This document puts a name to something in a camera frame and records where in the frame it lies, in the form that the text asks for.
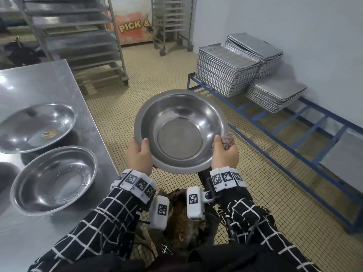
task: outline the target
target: hand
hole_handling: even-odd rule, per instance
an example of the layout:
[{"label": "hand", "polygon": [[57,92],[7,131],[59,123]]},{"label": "hand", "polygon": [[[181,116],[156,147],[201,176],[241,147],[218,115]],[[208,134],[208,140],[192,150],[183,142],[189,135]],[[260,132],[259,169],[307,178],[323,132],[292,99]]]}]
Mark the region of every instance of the hand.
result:
[{"label": "hand", "polygon": [[144,138],[141,142],[141,148],[134,137],[130,139],[129,147],[126,151],[126,164],[129,169],[139,171],[147,176],[151,175],[153,162],[147,138]]},{"label": "hand", "polygon": [[229,168],[236,169],[238,164],[238,148],[234,143],[228,150],[224,150],[221,137],[216,135],[213,143],[213,156],[212,156],[212,170],[215,168]]}]

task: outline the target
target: tiled floor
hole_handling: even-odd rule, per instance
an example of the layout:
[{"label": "tiled floor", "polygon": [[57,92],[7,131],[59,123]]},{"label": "tiled floor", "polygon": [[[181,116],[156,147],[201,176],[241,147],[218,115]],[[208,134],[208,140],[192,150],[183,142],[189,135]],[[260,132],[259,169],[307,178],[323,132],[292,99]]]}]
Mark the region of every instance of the tiled floor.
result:
[{"label": "tiled floor", "polygon": [[[130,78],[129,87],[114,79],[102,84],[83,88],[86,102],[96,124],[115,161],[117,169],[125,169],[125,150],[133,136],[134,118],[141,105],[153,95],[170,89],[185,89],[188,73],[195,71],[197,55],[170,45],[170,53],[160,57],[152,44],[125,47],[123,53]],[[296,160],[247,120],[233,112],[213,96],[223,109],[229,122],[247,137],[286,166],[316,193],[337,206],[348,218],[356,214],[356,206],[350,203],[337,189],[322,180],[308,167]],[[237,103],[245,99],[234,99]],[[258,106],[247,109],[248,114],[260,112]],[[284,112],[271,114],[261,123],[271,129],[288,117]],[[294,141],[306,126],[295,122],[278,133],[285,142]],[[324,271],[362,271],[363,242],[361,236],[344,232],[341,224],[314,199],[300,189],[291,179],[281,173],[252,146],[236,136],[240,151],[238,170],[246,180],[256,204],[269,208],[275,215],[279,229],[316,262]],[[324,143],[325,138],[314,134],[299,148],[300,153],[312,158]],[[167,192],[176,188],[198,185],[194,175],[176,175],[154,169],[152,176],[158,187]],[[226,234],[220,229],[216,239],[226,242]]]}]

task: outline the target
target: round sticker in bowl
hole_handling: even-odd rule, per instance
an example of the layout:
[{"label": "round sticker in bowl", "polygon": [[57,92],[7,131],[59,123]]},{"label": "round sticker in bowl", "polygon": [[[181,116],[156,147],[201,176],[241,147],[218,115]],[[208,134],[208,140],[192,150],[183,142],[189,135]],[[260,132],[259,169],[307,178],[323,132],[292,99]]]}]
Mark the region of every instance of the round sticker in bowl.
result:
[{"label": "round sticker in bowl", "polygon": [[57,130],[48,130],[46,132],[42,133],[42,138],[44,139],[50,139],[57,135]]}]

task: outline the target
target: checkered sleeve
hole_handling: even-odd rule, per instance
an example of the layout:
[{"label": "checkered sleeve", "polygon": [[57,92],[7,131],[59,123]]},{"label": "checkered sleeve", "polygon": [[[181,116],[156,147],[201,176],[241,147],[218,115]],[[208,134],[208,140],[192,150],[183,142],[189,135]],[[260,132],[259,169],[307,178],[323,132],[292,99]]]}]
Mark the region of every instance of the checkered sleeve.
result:
[{"label": "checkered sleeve", "polygon": [[111,252],[128,259],[140,217],[137,214],[139,204],[140,200],[132,193],[113,188],[96,209],[37,259],[28,271],[53,271],[61,265]]},{"label": "checkered sleeve", "polygon": [[319,268],[309,261],[300,250],[294,246],[276,227],[271,212],[263,207],[257,206],[252,198],[231,199],[227,206],[221,206],[218,214],[222,221],[231,226],[229,231],[230,240],[238,243],[257,243],[268,247],[270,250],[283,256],[298,271],[320,271]]}]

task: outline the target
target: oval metal bowl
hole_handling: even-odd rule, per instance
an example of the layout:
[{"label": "oval metal bowl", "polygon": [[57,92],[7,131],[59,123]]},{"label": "oval metal bowl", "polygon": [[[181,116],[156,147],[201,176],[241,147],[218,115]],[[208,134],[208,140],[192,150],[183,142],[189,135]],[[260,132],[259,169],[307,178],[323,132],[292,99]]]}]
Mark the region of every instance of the oval metal bowl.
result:
[{"label": "oval metal bowl", "polygon": [[97,159],[89,149],[55,148],[38,156],[17,175],[10,199],[24,215],[52,214],[83,195],[96,172]]},{"label": "oval metal bowl", "polygon": [[212,162],[214,136],[229,132],[222,110],[194,91],[170,90],[150,98],[135,118],[134,136],[150,141],[154,165],[170,173],[191,174]]},{"label": "oval metal bowl", "polygon": [[69,133],[77,118],[66,104],[26,107],[0,123],[0,152],[23,154],[45,148]]}]

